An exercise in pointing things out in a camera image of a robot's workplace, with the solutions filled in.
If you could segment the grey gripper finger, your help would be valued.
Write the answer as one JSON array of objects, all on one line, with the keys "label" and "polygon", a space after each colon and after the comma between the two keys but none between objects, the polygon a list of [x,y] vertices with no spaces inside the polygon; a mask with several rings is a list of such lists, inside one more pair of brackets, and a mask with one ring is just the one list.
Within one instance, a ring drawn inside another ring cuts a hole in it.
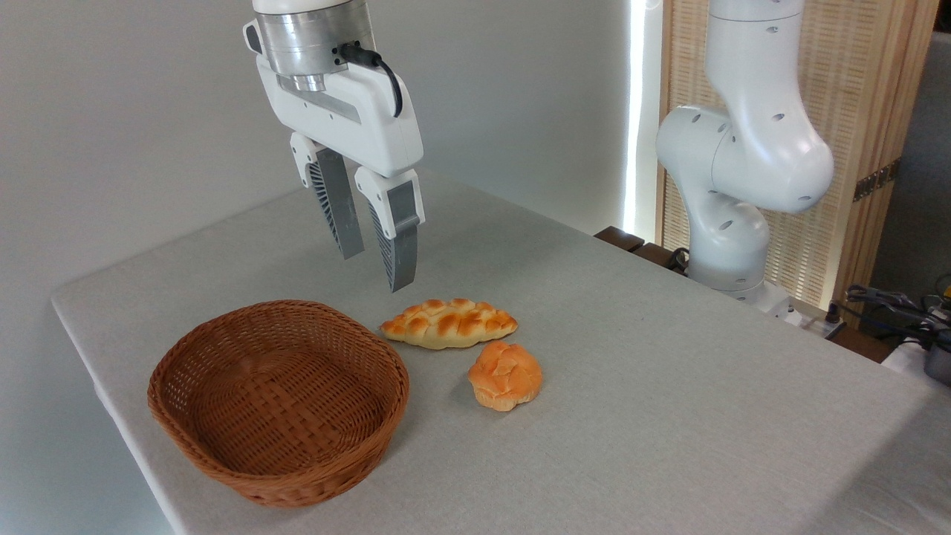
[{"label": "grey gripper finger", "polygon": [[354,179],[370,207],[390,291],[399,291],[415,280],[418,227],[426,220],[418,173],[385,178],[361,166]]},{"label": "grey gripper finger", "polygon": [[318,197],[343,258],[362,253],[364,243],[343,156],[299,132],[290,136],[290,148],[302,185]]}]

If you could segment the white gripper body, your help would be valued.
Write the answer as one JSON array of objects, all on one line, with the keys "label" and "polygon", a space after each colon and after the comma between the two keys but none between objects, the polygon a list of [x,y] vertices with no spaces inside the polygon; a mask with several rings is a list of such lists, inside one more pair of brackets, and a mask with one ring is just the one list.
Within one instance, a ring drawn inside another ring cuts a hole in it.
[{"label": "white gripper body", "polygon": [[282,84],[262,55],[257,68],[276,118],[292,131],[387,178],[421,162],[417,115],[402,80],[397,116],[392,81],[382,71],[352,65],[324,75],[322,91],[297,91]]}]

